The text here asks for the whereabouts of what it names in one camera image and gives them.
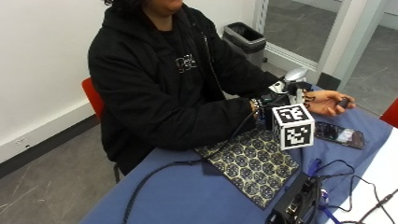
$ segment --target sleeve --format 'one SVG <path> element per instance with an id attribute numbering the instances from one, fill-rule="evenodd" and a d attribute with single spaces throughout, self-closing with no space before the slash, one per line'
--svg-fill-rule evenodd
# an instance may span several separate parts
<path id="1" fill-rule="evenodd" d="M 232 136 L 252 113 L 244 98 L 196 107 L 179 106 L 135 57 L 91 54 L 88 66 L 107 110 L 153 146 L 184 150 L 215 144 Z M 252 116 L 241 131 L 255 127 Z"/>
<path id="2" fill-rule="evenodd" d="M 248 98 L 267 94 L 269 92 L 269 86 L 279 81 L 279 78 L 272 73 L 263 72 L 263 70 L 231 48 L 229 44 L 221 40 L 212 21 L 208 20 L 207 23 L 205 30 L 208 30 L 213 66 L 223 90 L 232 95 Z"/>

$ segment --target person's hand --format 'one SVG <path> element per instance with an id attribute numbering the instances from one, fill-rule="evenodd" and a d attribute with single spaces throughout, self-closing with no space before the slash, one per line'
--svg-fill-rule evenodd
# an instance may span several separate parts
<path id="1" fill-rule="evenodd" d="M 342 101 L 342 97 L 348 97 L 350 100 L 346 109 L 356 108 L 354 99 L 338 91 L 305 92 L 305 106 L 311 112 L 334 117 L 346 111 L 346 109 L 337 104 L 340 101 Z"/>

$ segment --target black hoodie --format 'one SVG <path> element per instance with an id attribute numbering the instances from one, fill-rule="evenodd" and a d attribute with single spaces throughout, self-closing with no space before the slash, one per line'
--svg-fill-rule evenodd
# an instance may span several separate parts
<path id="1" fill-rule="evenodd" d="M 249 98 L 277 82 L 232 51 L 201 12 L 184 5 L 175 19 L 203 74 L 207 103 L 180 102 L 175 50 L 141 10 L 128 17 L 107 10 L 88 52 L 104 99 L 104 150 L 124 173 L 155 147 L 185 150 L 228 139 L 252 113 Z M 225 100 L 223 91 L 240 98 Z M 241 131 L 255 127 L 251 118 Z"/>

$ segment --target trash can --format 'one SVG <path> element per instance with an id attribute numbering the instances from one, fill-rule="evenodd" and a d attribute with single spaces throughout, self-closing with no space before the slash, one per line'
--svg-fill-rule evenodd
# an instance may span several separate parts
<path id="1" fill-rule="evenodd" d="M 236 22 L 224 27 L 223 39 L 233 50 L 243 54 L 248 61 L 261 68 L 267 39 L 243 22 Z"/>

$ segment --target smartphone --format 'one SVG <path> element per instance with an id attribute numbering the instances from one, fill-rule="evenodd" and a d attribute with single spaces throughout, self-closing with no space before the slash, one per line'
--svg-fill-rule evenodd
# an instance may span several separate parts
<path id="1" fill-rule="evenodd" d="M 318 121 L 315 124 L 315 136 L 344 146 L 362 149 L 365 146 L 364 133 L 338 125 Z"/>

